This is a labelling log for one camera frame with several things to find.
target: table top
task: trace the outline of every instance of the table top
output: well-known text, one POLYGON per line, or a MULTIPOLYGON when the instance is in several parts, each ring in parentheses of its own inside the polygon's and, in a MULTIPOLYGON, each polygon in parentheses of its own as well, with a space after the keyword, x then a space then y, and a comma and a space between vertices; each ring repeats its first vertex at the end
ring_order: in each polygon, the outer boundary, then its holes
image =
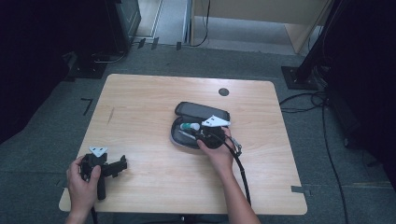
MULTIPOLYGON (((78 156, 108 147, 107 162, 126 156, 128 169, 106 177, 99 212, 226 214, 222 186, 199 149, 174 145, 170 130, 180 102, 226 110, 233 137, 243 146, 252 207, 256 214, 303 215, 300 187, 274 85, 269 81, 197 77, 110 75, 78 156), (226 88, 229 95, 221 96, 226 88)), ((236 162, 233 172, 242 190, 236 162)), ((60 200, 70 210, 68 190, 60 200)))

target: floor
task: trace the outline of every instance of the floor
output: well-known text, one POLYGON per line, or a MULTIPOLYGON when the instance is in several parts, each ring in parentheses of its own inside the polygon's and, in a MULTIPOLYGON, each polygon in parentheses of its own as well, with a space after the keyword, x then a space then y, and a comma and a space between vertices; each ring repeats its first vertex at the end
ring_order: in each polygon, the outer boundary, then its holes
MULTIPOLYGON (((140 0, 142 22, 137 31, 137 40, 146 38, 152 42, 158 38, 163 45, 183 42, 183 27, 187 8, 186 0, 140 0)), ((206 18, 195 17, 194 44, 205 37, 206 18)), ((305 56, 318 38, 318 27, 305 43, 299 55, 305 56)), ((296 55, 283 23, 266 21, 241 21, 210 18, 206 41, 199 47, 206 49, 229 49, 296 55)))

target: wooden table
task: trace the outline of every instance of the wooden table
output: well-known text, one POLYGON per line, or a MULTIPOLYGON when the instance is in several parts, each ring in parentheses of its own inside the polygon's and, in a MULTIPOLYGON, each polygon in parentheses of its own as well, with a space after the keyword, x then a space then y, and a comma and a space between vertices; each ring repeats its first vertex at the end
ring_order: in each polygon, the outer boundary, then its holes
MULTIPOLYGON (((257 214, 303 215, 307 208, 274 85, 269 81, 110 75, 78 155, 108 147, 108 162, 125 155, 128 169, 106 178, 101 212, 226 214, 221 184, 199 149, 170 141, 182 101, 231 114, 233 137, 257 214), (219 95, 226 88, 228 96, 219 95)), ((235 176, 243 188, 236 163, 235 176)), ((70 210, 67 189, 59 203, 70 210)))
MULTIPOLYGON (((186 17, 191 21, 188 29, 192 45, 195 16, 199 16, 201 22, 201 17, 206 17, 208 3, 209 0, 188 0, 186 17)), ((315 28, 324 24, 331 5, 332 0, 213 0, 209 17, 285 23, 294 51, 299 53, 315 28)))

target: hand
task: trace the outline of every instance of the hand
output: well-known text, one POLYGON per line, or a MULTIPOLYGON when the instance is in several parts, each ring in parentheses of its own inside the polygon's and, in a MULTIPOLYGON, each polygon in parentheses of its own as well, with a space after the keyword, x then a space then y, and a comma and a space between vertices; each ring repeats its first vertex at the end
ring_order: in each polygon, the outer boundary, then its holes
MULTIPOLYGON (((228 146, 235 150, 235 146, 230 140, 230 129, 224 127, 221 129, 224 131, 225 135, 229 136, 226 137, 225 142, 228 146)), ((228 149, 224 144, 216 149, 208 148, 201 140, 198 140, 197 144, 198 147, 209 157, 213 167, 220 177, 233 173, 233 155, 231 154, 230 149, 228 149)))
POLYGON ((79 157, 73 161, 66 171, 67 188, 71 201, 71 210, 67 222, 70 221, 71 223, 83 223, 97 198, 97 183, 101 174, 101 167, 95 166, 91 173, 90 182, 84 181, 79 173, 82 158, 79 157))

